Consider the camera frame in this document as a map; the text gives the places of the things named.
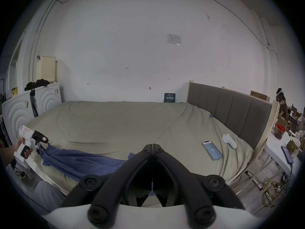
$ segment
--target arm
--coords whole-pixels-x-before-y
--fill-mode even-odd
[[[6,148],[0,148],[0,155],[5,167],[14,160],[15,151],[16,149],[14,145]]]
[[[2,162],[5,167],[8,166],[8,164],[10,164],[15,159],[14,152],[18,150],[21,143],[24,144],[23,137],[20,137],[15,145],[12,145],[10,147],[0,148],[0,155],[2,157]],[[24,152],[24,158],[27,159],[30,154],[31,151],[27,150],[26,152]]]

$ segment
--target blue sign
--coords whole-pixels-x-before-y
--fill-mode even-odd
[[[174,103],[176,100],[176,94],[164,94],[165,103]]]

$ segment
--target wooden bed frame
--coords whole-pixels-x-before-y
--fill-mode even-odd
[[[189,88],[190,88],[191,83],[194,83],[194,81],[189,81],[187,102],[189,102]],[[238,94],[246,95],[247,97],[254,98],[256,101],[257,100],[263,101],[264,103],[267,103],[267,104],[271,105],[271,110],[270,110],[270,113],[269,113],[269,118],[268,118],[268,121],[266,123],[265,129],[264,129],[264,131],[261,135],[261,138],[259,139],[256,147],[254,148],[254,158],[253,158],[253,160],[257,160],[257,158],[259,157],[259,155],[261,154],[261,152],[264,149],[265,143],[266,143],[267,138],[268,138],[268,136],[271,132],[272,127],[275,125],[275,122],[276,122],[276,119],[277,119],[277,116],[278,116],[278,111],[279,111],[279,108],[280,108],[279,102],[273,100],[273,103],[269,103],[267,101],[264,101],[262,99],[259,99],[257,97],[254,97],[254,96],[251,96],[251,95],[248,95],[248,94],[233,91],[233,90],[227,89],[225,87],[223,87],[223,89],[225,89],[227,91],[232,91],[232,92],[235,92],[235,93],[238,93]]]

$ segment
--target screw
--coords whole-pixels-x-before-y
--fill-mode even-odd
[[[90,187],[94,186],[96,184],[96,180],[92,177],[88,178],[88,179],[86,179],[85,184]]]
[[[212,178],[209,180],[210,185],[212,185],[213,187],[216,187],[219,185],[219,180],[216,178]]]
[[[202,224],[210,223],[215,219],[213,209],[210,207],[200,208],[196,212],[196,219]]]
[[[158,149],[156,150],[156,153],[162,153],[162,152],[163,152],[162,148],[158,148]]]
[[[107,218],[108,218],[108,213],[103,207],[93,205],[88,210],[88,219],[92,222],[102,223],[106,221]]]

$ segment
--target gray upholstered headboard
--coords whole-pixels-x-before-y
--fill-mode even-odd
[[[265,131],[272,108],[271,103],[256,97],[197,83],[189,84],[188,103],[214,114],[253,149]]]

